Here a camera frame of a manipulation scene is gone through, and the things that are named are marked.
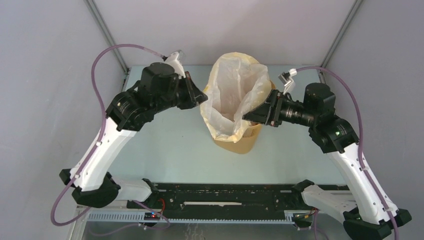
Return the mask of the translucent cream trash bag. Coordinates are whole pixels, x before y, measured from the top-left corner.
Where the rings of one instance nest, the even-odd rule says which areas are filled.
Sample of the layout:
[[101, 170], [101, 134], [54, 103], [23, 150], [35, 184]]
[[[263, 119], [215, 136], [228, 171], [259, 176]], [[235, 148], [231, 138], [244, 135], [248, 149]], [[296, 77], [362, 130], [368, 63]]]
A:
[[268, 67], [240, 52], [225, 53], [212, 66], [200, 114], [216, 141], [237, 143], [251, 123], [243, 115], [262, 104], [272, 90]]

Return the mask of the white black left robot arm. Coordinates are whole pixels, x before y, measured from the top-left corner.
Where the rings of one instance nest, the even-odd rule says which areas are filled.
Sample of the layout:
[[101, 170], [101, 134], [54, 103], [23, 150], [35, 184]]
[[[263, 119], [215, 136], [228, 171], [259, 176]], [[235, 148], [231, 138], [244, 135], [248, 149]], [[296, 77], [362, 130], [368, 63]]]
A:
[[72, 183], [75, 202], [92, 208], [103, 208], [114, 201], [156, 206], [157, 189], [150, 180], [119, 181], [109, 173], [109, 167], [124, 145], [156, 114], [173, 107], [193, 109], [207, 99], [179, 63], [154, 62], [145, 67], [140, 80], [117, 94], [106, 109], [101, 139], [92, 144], [95, 150], [88, 150], [74, 168], [60, 172], [64, 184]]

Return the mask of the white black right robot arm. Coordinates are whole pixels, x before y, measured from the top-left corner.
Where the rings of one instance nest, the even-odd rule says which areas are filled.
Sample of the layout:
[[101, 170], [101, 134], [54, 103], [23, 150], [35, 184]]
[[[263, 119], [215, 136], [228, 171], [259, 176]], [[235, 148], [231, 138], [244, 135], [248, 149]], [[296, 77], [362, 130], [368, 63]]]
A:
[[353, 240], [382, 240], [412, 220], [383, 191], [363, 154], [351, 124], [335, 114], [335, 94], [323, 83], [305, 88], [303, 102], [288, 93], [271, 91], [246, 121], [278, 127], [283, 122], [308, 127], [309, 136], [328, 155], [342, 175], [353, 201], [342, 199], [309, 180], [296, 184], [291, 204], [297, 209], [316, 208], [343, 225]]

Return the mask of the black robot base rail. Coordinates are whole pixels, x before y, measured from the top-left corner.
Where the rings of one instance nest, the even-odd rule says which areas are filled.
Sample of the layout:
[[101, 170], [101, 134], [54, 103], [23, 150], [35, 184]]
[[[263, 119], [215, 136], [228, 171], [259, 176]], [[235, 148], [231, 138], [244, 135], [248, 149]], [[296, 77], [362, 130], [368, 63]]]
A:
[[292, 224], [308, 226], [316, 207], [306, 205], [293, 184], [154, 183], [141, 204], [171, 223]]

